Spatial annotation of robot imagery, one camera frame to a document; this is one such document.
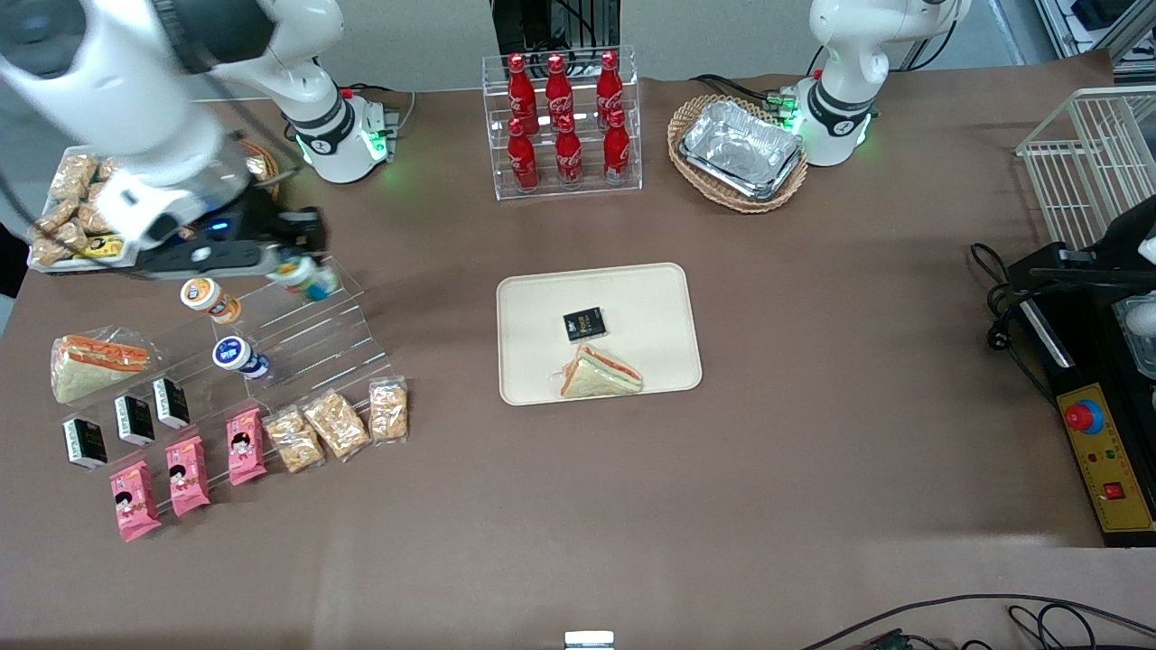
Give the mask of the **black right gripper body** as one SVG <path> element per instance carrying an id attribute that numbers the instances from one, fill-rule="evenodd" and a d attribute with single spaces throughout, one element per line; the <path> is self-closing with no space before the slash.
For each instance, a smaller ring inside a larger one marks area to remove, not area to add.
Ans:
<path id="1" fill-rule="evenodd" d="M 264 189 L 243 190 L 222 209 L 188 226 L 158 248 L 138 252 L 134 272 L 144 276 L 265 276 L 294 245 L 294 212 L 281 209 Z"/>

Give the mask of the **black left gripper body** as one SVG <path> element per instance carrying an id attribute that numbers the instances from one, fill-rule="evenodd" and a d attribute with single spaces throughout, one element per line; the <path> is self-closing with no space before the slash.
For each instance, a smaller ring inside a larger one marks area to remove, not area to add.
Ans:
<path id="1" fill-rule="evenodd" d="M 1150 197 L 1110 223 L 1085 248 L 1045 248 L 1045 263 L 1030 264 L 1030 289 L 1044 293 L 1088 291 L 1094 300 L 1116 303 L 1155 288 L 1153 267 L 1155 198 Z"/>

